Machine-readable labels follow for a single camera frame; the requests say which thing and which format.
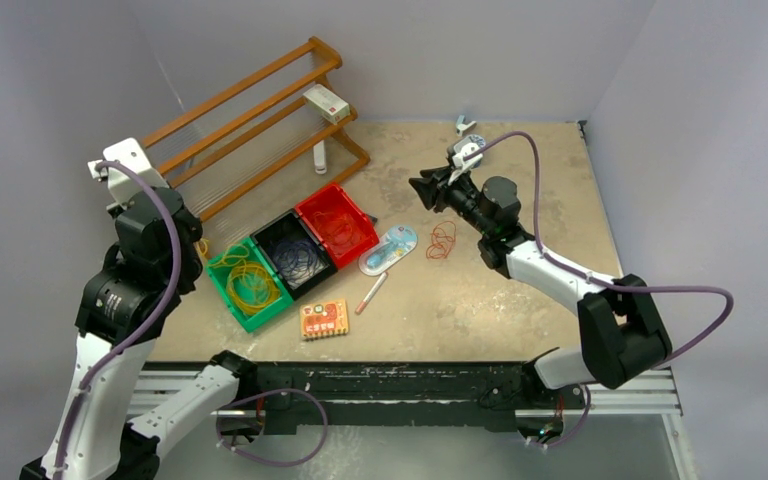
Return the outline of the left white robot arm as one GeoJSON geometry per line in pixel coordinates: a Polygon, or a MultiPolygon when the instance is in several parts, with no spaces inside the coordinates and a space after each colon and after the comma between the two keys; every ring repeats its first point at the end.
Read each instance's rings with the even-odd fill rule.
{"type": "Polygon", "coordinates": [[[22,479],[152,479],[163,458],[214,410],[257,399],[257,368],[228,350],[185,387],[134,419],[139,374],[166,318],[194,291],[200,221],[170,188],[139,192],[112,213],[117,241],[85,285],[75,325],[71,392],[48,451],[22,479]]]}

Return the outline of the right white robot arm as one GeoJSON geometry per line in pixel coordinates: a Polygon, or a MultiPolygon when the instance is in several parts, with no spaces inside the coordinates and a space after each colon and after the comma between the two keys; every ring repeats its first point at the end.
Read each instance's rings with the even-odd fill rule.
{"type": "Polygon", "coordinates": [[[452,171],[427,169],[410,179],[423,206],[453,210],[480,233],[478,250],[490,269],[536,288],[578,321],[578,347],[554,349],[526,364],[521,392],[529,404],[544,407],[570,385],[616,389],[672,354],[671,339],[641,278],[560,267],[520,224],[513,181],[493,176],[477,187],[467,174],[451,181],[452,171]]]}

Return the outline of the blue lidded jar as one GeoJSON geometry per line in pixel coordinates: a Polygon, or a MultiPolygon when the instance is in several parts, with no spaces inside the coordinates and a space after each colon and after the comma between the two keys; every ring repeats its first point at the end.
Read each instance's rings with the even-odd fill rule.
{"type": "Polygon", "coordinates": [[[486,145],[486,140],[477,134],[470,134],[465,139],[465,145],[463,146],[463,150],[467,154],[472,154],[476,152],[477,150],[480,150],[486,145]]]}

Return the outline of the blue toothbrush blister pack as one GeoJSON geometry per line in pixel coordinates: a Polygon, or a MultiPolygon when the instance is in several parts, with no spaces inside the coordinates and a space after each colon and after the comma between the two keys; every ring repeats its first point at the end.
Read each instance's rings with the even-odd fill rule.
{"type": "Polygon", "coordinates": [[[410,254],[418,244],[416,231],[407,225],[394,225],[379,243],[358,258],[359,270],[368,276],[379,276],[410,254]]]}

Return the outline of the green plastic bin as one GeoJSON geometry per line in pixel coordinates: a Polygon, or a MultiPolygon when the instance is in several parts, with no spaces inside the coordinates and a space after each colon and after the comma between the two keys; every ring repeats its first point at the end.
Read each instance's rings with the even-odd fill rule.
{"type": "Polygon", "coordinates": [[[206,273],[243,330],[254,333],[293,299],[250,237],[209,259],[206,273]]]}

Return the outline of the red plastic bin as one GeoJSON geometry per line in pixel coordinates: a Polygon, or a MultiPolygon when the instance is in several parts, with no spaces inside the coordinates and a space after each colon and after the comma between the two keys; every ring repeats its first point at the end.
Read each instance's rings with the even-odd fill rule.
{"type": "Polygon", "coordinates": [[[346,191],[329,183],[295,205],[337,269],[348,266],[379,242],[375,227],[346,191]]]}

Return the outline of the white orange pen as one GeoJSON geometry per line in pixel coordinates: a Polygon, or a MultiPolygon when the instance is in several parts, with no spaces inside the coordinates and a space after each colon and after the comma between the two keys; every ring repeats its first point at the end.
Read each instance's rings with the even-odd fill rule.
{"type": "Polygon", "coordinates": [[[389,276],[388,272],[383,272],[375,281],[373,286],[370,288],[370,290],[367,292],[367,294],[363,297],[363,299],[359,302],[357,307],[355,308],[355,314],[360,315],[368,306],[369,302],[374,298],[376,293],[380,290],[382,285],[386,282],[387,278],[389,276]]]}

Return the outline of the black plastic bin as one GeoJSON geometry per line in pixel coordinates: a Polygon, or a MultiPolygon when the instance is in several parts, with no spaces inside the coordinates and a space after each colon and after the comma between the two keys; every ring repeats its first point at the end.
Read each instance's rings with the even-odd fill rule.
{"type": "Polygon", "coordinates": [[[304,297],[337,273],[320,240],[294,209],[277,216],[250,237],[293,300],[304,297]]]}

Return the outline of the wooden shelf rack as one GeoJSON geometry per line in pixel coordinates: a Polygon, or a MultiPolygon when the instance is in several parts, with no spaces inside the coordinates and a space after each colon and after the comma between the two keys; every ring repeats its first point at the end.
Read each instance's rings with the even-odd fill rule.
{"type": "MultiPolygon", "coordinates": [[[[186,161],[195,159],[199,154],[222,141],[224,143],[223,146],[209,153],[204,159],[195,163],[193,166],[184,169],[182,173],[170,181],[172,187],[178,189],[181,185],[212,167],[236,149],[252,141],[257,136],[265,133],[269,128],[277,125],[287,116],[306,106],[307,101],[301,95],[301,91],[304,88],[313,86],[331,90],[332,85],[327,78],[327,74],[342,66],[342,57],[336,49],[323,40],[312,36],[303,45],[274,60],[267,66],[243,78],[234,85],[213,96],[211,99],[203,102],[201,105],[184,113],[172,122],[151,133],[142,140],[142,145],[145,148],[156,146],[166,138],[176,134],[178,131],[194,125],[197,120],[211,111],[228,105],[234,97],[264,81],[276,72],[286,68],[288,65],[305,55],[310,55],[316,64],[316,66],[309,72],[294,80],[288,86],[279,90],[266,100],[221,125],[214,132],[202,135],[194,144],[183,148],[175,153],[170,159],[163,161],[161,165],[157,167],[157,170],[162,175],[167,176],[173,172],[174,169],[186,163],[186,161]]],[[[206,222],[212,219],[219,212],[228,208],[231,204],[240,199],[243,195],[261,185],[281,169],[285,168],[300,155],[313,149],[316,144],[328,138],[335,139],[345,150],[350,152],[356,158],[354,163],[339,172],[334,178],[334,181],[337,183],[345,181],[370,162],[369,153],[352,140],[345,132],[345,127],[350,122],[356,120],[357,117],[357,111],[353,107],[350,107],[348,113],[341,117],[340,120],[326,124],[326,126],[317,131],[317,133],[301,142],[288,153],[260,168],[260,170],[249,179],[218,197],[217,200],[209,202],[204,209],[199,211],[201,220],[206,222]]]]}

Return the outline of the white stapler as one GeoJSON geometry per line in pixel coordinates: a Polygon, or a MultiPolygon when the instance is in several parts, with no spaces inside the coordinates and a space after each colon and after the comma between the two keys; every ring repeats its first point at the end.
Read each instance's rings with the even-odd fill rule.
{"type": "Polygon", "coordinates": [[[314,171],[319,175],[327,173],[327,155],[325,141],[317,142],[312,149],[314,171]]]}

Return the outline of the orange snack packet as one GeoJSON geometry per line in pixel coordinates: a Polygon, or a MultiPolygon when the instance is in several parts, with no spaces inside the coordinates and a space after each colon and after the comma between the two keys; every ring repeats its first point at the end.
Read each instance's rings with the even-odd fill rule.
{"type": "Polygon", "coordinates": [[[346,335],[349,311],[344,299],[302,305],[299,308],[301,337],[305,341],[346,335]]]}

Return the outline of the white red carton box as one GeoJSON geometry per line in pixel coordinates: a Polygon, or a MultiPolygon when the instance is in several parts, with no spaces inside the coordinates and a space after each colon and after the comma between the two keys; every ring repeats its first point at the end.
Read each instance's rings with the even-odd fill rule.
{"type": "Polygon", "coordinates": [[[326,86],[315,84],[303,93],[306,104],[314,108],[323,119],[331,124],[339,124],[351,113],[348,102],[336,95],[326,86]]]}

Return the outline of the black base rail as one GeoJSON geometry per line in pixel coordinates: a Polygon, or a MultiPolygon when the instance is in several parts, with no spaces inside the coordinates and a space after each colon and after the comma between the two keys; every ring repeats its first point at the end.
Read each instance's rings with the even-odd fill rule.
{"type": "Polygon", "coordinates": [[[668,370],[650,371],[616,389],[592,385],[534,391],[522,362],[291,362],[258,361],[244,395],[277,390],[262,403],[228,411],[249,420],[260,415],[268,434],[293,434],[321,422],[314,396],[332,426],[480,427],[525,438],[555,439],[583,412],[599,415],[678,415],[668,370]]]}

